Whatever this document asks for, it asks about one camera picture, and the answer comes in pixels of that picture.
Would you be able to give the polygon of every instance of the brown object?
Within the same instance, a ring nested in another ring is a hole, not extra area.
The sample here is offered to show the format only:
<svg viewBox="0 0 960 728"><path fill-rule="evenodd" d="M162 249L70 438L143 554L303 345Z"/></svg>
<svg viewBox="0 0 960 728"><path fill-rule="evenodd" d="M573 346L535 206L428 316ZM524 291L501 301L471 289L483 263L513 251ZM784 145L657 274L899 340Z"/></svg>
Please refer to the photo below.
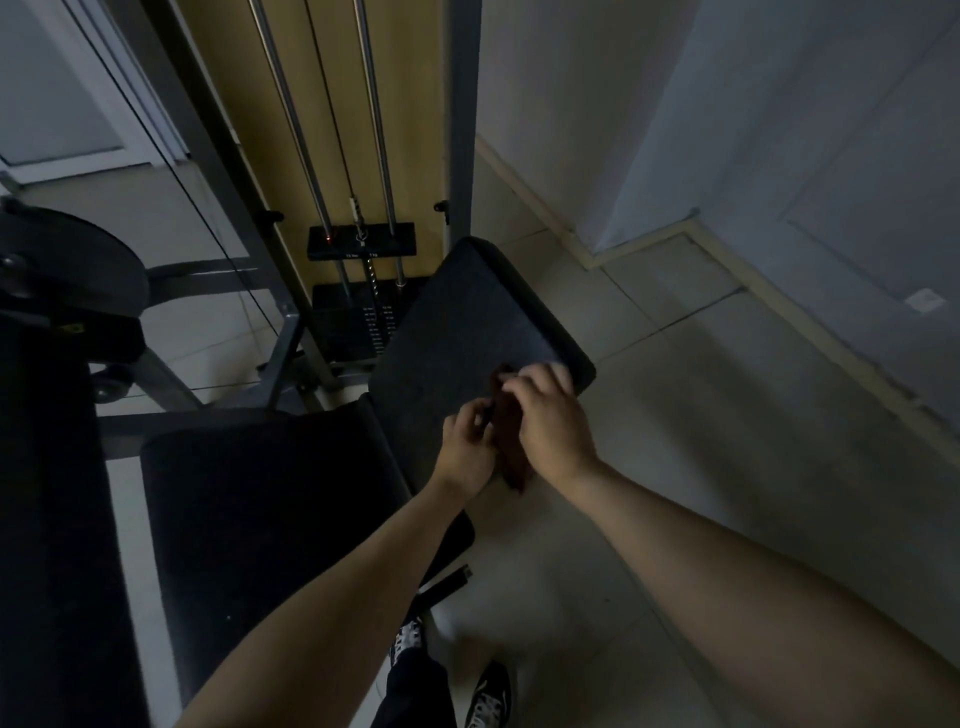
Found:
<svg viewBox="0 0 960 728"><path fill-rule="evenodd" d="M523 409L514 395L503 391L500 375L514 370L508 364L498 366L490 377L490 389L493 405L490 421L493 424L493 444L496 446L496 467L515 491L523 493L534 471L527 460L527 453L520 444L520 424L523 422Z"/></svg>

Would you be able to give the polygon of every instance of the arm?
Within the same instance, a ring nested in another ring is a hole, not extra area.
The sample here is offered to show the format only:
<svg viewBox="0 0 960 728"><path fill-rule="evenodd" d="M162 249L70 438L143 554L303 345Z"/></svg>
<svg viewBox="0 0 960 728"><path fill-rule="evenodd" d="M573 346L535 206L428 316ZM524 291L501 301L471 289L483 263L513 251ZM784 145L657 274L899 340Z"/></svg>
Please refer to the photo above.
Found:
<svg viewBox="0 0 960 728"><path fill-rule="evenodd" d="M183 712L179 728L346 726L450 523L490 479L484 400L444 422L430 482L367 541L258 624Z"/></svg>
<svg viewBox="0 0 960 728"><path fill-rule="evenodd" d="M960 725L960 674L866 602L596 455L569 372L508 381L534 468L603 531L733 685L787 725Z"/></svg>

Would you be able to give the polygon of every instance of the shoe lace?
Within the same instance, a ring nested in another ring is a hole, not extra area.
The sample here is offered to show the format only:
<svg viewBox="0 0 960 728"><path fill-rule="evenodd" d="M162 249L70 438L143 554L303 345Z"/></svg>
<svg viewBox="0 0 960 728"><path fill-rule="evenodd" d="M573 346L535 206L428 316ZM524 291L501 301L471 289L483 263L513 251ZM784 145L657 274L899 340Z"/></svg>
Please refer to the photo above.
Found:
<svg viewBox="0 0 960 728"><path fill-rule="evenodd" d="M503 715L503 703L492 695L479 694L473 705L473 715L467 728L498 728Z"/></svg>
<svg viewBox="0 0 960 728"><path fill-rule="evenodd" d="M420 625L416 622L404 624L394 638L394 652L398 654L412 644L416 644L419 640Z"/></svg>

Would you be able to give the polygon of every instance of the black pants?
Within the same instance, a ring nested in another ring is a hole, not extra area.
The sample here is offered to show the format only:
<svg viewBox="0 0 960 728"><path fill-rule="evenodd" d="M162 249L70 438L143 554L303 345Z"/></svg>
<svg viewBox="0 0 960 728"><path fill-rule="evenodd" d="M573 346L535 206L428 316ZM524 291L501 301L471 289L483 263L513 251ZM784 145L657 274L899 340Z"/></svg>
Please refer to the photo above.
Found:
<svg viewBox="0 0 960 728"><path fill-rule="evenodd" d="M456 728L446 670L425 649L400 653L371 728Z"/></svg>

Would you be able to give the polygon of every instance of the black padded seat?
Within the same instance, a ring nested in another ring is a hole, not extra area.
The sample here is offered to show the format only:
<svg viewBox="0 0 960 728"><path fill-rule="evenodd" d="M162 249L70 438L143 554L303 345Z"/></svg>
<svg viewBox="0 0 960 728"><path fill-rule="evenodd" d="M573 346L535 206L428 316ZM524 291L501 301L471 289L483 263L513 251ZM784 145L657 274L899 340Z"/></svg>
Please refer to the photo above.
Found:
<svg viewBox="0 0 960 728"><path fill-rule="evenodd" d="M194 429L141 453L157 570L188 701L280 602L362 543L426 483L443 418L501 363L592 364L492 244L460 241L381 356L370 393L331 412ZM473 541L451 525L426 578Z"/></svg>

